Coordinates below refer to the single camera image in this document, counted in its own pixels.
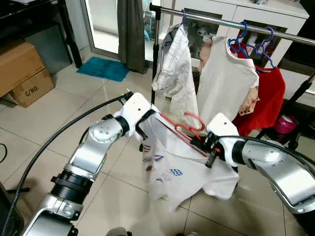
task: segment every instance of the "pink object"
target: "pink object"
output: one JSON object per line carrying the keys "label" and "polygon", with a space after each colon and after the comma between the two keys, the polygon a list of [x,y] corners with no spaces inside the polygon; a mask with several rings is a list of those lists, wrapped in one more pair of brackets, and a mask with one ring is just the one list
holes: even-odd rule
{"label": "pink object", "polygon": [[280,134],[290,133],[295,127],[296,122],[293,115],[281,116],[277,119],[274,129]]}

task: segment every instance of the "tile floor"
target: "tile floor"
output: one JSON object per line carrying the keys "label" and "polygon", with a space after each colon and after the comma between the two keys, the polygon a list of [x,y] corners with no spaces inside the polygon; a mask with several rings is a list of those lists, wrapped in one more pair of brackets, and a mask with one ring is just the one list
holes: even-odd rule
{"label": "tile floor", "polygon": [[[122,83],[75,71],[75,66],[70,65],[57,73],[54,76],[56,88],[26,109],[0,100],[0,141],[9,150],[7,159],[0,164],[0,181],[7,189],[17,185],[34,152],[74,117],[121,95],[126,88],[150,99],[150,69],[145,75],[129,72]],[[169,101],[160,97],[156,104],[164,111],[169,108]],[[31,192],[22,194],[18,204],[25,221],[51,189],[50,178],[62,171],[86,127],[119,108],[119,104],[112,104],[85,117],[42,154],[26,182]],[[302,137],[299,151],[310,157],[314,155],[314,140]],[[175,212],[169,212],[166,200],[152,201],[148,197],[141,177],[141,154],[134,138],[121,138],[107,156],[85,200],[84,211],[74,222],[80,236],[104,236],[117,226],[126,227],[135,236],[174,236],[190,231],[202,236],[306,235],[269,188],[266,179],[250,169],[240,168],[240,182],[230,200],[220,201],[200,191]]]}

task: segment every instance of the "black table leg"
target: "black table leg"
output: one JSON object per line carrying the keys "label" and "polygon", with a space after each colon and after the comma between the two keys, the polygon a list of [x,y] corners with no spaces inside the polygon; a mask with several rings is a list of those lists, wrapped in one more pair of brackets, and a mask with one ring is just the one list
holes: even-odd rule
{"label": "black table leg", "polygon": [[66,34],[65,42],[70,47],[75,66],[77,68],[80,68],[82,66],[82,60],[81,60],[78,46],[74,40],[74,33],[73,33],[72,25],[69,19],[69,14],[68,14],[67,6],[65,4],[65,0],[58,1],[58,9],[59,9],[61,20],[63,22],[63,28]]}

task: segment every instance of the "clothes rack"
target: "clothes rack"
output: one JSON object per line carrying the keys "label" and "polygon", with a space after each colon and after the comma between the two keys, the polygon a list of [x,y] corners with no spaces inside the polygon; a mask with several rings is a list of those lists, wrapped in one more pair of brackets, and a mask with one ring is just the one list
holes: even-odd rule
{"label": "clothes rack", "polygon": [[[153,5],[152,3],[150,3],[150,10],[155,11],[156,13],[156,25],[155,25],[155,32],[154,32],[155,35],[154,35],[154,45],[153,45],[153,73],[152,73],[152,80],[153,80],[155,75],[157,74],[157,69],[158,69],[158,51],[159,51],[158,31],[159,31],[159,22],[161,19],[161,13],[170,14],[172,16],[177,15],[177,16],[182,16],[182,17],[184,16],[184,13],[182,11]],[[215,17],[192,14],[188,12],[185,12],[185,17],[194,19],[194,20],[204,21],[207,23],[215,24],[215,25],[223,25],[223,26],[228,26],[228,27],[233,27],[233,28],[239,28],[241,30],[244,30],[245,28],[245,26],[241,23],[222,20]],[[247,25],[247,30],[262,33],[262,34],[271,34],[271,32],[268,29],[265,29],[262,27],[251,26],[251,25]],[[274,37],[288,39],[294,42],[315,46],[315,40],[310,39],[310,38],[303,38],[294,34],[274,31]],[[152,90],[151,103],[154,104],[154,102],[155,102],[155,91]]]}

